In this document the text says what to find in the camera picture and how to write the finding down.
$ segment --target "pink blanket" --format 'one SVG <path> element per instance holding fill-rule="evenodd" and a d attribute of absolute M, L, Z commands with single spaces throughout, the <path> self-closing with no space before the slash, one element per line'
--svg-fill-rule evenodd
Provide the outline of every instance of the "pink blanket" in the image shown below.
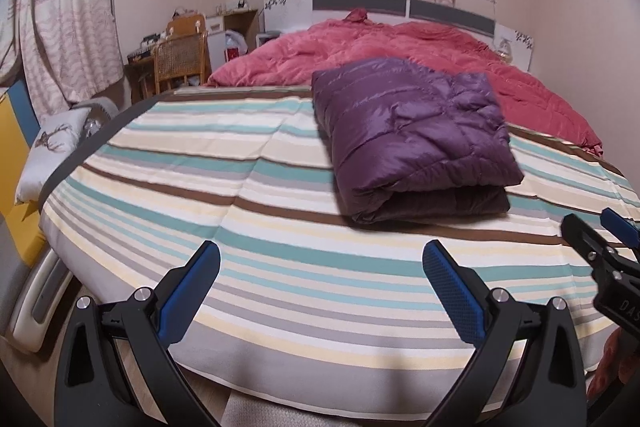
<path fill-rule="evenodd" d="M 602 155 L 602 142 L 580 114 L 535 77 L 501 62 L 486 44 L 436 23 L 376 24 L 362 9 L 267 42 L 218 68 L 207 85 L 308 85 L 314 71 L 373 57 L 408 58 L 449 74 L 484 72 L 507 121 Z"/>

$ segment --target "striped bed sheet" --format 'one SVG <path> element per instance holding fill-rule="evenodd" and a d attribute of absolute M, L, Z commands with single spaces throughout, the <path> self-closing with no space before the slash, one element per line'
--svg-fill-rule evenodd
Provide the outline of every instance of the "striped bed sheet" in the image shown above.
<path fill-rule="evenodd" d="M 105 302 L 155 286 L 204 239 L 215 241 L 222 269 L 171 347 L 178 363 L 299 409 L 422 419 L 473 352 L 422 272 L 431 239 L 489 287 L 537 303 L 564 297 L 586 369 L 612 331 L 593 308 L 590 268 L 559 237 L 559 223 L 574 212 L 622 247 L 598 213 L 610 206 L 640 221 L 638 196 L 576 146 L 515 126 L 510 133 L 525 178 L 508 188 L 508 214 L 360 227 L 340 213 L 308 89 L 179 89 L 127 118 L 92 155 L 72 156 L 41 227 Z M 489 409 L 522 349 L 514 346 Z"/>

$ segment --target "yellow cushion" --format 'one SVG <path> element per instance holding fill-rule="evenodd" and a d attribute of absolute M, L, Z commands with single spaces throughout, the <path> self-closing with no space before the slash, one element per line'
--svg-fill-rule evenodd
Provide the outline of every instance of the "yellow cushion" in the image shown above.
<path fill-rule="evenodd" d="M 15 119 L 11 100 L 5 93 L 0 97 L 0 213 L 5 217 L 14 206 L 15 188 L 29 149 Z"/>
<path fill-rule="evenodd" d="M 38 204 L 35 201 L 16 204 L 4 219 L 22 261 L 33 268 L 45 245 L 44 235 L 38 225 Z"/>

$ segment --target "rattan chair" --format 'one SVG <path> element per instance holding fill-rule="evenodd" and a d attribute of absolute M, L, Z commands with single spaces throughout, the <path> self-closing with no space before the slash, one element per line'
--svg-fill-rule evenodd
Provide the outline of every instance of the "rattan chair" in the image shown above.
<path fill-rule="evenodd" d="M 168 89 L 171 89 L 171 80 L 175 78 L 181 78 L 182 83 L 188 85 L 188 77 L 197 74 L 200 84 L 204 83 L 205 38 L 205 33 L 196 33 L 169 37 L 158 43 L 154 52 L 156 94 L 162 91 L 163 82 L 169 82 Z"/>

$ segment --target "deer print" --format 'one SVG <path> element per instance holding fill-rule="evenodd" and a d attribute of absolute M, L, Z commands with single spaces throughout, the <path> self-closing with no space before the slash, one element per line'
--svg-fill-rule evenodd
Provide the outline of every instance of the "deer print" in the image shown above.
<path fill-rule="evenodd" d="M 38 139 L 36 140 L 36 143 L 34 144 L 34 148 L 35 147 L 46 147 L 47 150 L 51 151 L 51 152 L 57 152 L 59 151 L 62 147 L 64 147 L 63 143 L 52 143 L 50 142 L 51 138 L 54 137 L 54 135 L 58 134 L 59 132 L 65 132 L 71 129 L 71 126 L 68 123 L 61 123 L 59 126 L 57 126 L 53 131 L 51 132 L 47 132 L 47 131 L 42 131 L 42 134 L 40 136 L 38 136 Z"/>

